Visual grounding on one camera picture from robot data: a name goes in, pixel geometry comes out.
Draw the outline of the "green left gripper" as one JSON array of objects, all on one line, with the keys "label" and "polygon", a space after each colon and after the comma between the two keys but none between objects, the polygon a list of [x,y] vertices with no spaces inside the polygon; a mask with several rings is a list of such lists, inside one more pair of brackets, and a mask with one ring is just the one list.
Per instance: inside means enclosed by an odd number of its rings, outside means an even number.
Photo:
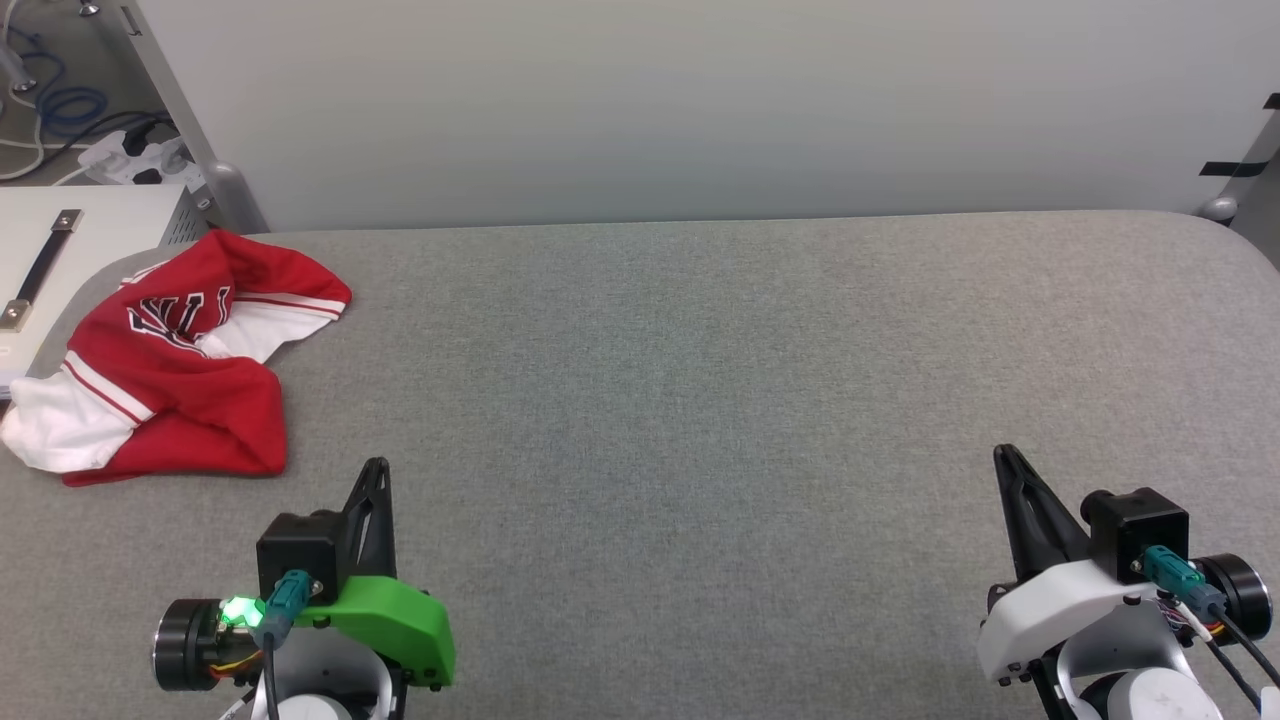
[{"label": "green left gripper", "polygon": [[154,676],[169,692],[205,692],[220,682],[248,685],[262,670],[261,642],[274,633],[276,673],[305,630],[353,641],[390,664],[408,685],[439,691],[454,680],[456,648],[445,606],[396,575],[390,464],[370,457],[343,509],[348,579],[332,605],[301,598],[298,577],[268,597],[177,600],[154,637]]}]

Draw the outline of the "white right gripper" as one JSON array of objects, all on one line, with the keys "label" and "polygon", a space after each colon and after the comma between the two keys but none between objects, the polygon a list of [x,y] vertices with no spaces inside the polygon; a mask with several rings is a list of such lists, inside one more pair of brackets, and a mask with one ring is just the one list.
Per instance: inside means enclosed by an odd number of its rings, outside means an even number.
[{"label": "white right gripper", "polygon": [[987,680],[1038,689],[1197,689],[1185,656],[1197,644],[1242,689],[1248,682],[1225,646],[1274,673],[1260,647],[1274,628],[1274,598],[1248,562],[1230,553],[1146,553],[1146,580],[1124,585],[1088,559],[1088,534],[1018,447],[997,445],[993,462],[1018,583],[989,589],[977,639]]}]

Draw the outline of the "red and white basketball jersey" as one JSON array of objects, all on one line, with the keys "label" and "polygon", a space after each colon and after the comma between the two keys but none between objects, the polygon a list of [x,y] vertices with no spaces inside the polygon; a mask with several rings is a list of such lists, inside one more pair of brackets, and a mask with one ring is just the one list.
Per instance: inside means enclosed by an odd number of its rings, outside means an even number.
[{"label": "red and white basketball jersey", "polygon": [[0,443],[68,486],[278,475],[285,414],[268,360],[338,322],[351,300],[298,251],[211,231],[122,279],[79,322],[55,373],[12,384]]}]

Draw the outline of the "white metal equipment case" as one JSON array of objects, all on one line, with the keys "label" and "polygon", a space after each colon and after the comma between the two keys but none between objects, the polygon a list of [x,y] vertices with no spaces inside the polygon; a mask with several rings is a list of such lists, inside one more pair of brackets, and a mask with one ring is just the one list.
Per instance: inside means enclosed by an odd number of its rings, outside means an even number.
[{"label": "white metal equipment case", "polygon": [[189,191],[178,184],[0,187],[0,313],[64,209],[84,215],[67,241],[23,329],[0,333],[0,407],[10,383],[28,373],[55,322],[81,286],[137,252],[182,246],[210,229]]}]

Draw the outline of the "white power strip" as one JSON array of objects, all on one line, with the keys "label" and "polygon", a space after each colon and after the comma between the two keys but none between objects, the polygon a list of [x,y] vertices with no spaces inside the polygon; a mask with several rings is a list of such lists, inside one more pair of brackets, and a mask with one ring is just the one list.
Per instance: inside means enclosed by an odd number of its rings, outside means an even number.
[{"label": "white power strip", "polygon": [[204,173],[184,140],[151,141],[134,131],[115,131],[79,152],[79,168],[100,184],[178,184],[195,193]]}]

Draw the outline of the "grey taped partition post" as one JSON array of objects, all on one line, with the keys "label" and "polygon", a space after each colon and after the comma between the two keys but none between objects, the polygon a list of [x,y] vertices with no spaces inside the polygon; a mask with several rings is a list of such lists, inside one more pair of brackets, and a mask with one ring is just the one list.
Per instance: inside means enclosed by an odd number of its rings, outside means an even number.
[{"label": "grey taped partition post", "polygon": [[[1263,102],[1263,109],[1270,113],[1270,117],[1254,142],[1239,161],[1268,160],[1268,165],[1266,168],[1267,170],[1271,165],[1280,167],[1280,161],[1275,160],[1275,158],[1280,154],[1280,91],[1271,92],[1267,96]],[[1254,178],[1235,179],[1225,177],[1207,177],[1224,181],[1224,186],[1215,197],[1201,204],[1197,210],[1197,217],[1229,227],[1239,215],[1245,199],[1261,176]]]}]

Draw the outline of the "grey partition post with foot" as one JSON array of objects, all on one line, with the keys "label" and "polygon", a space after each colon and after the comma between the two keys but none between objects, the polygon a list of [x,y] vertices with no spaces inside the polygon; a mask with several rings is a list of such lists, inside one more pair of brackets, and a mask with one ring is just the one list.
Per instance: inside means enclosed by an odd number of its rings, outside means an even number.
[{"label": "grey partition post with foot", "polygon": [[218,159],[201,129],[138,0],[99,0],[99,3],[122,23],[142,67],[175,122],[192,158],[198,164],[212,201],[221,213],[224,225],[239,234],[268,233],[269,224],[250,192],[243,174],[234,165]]}]

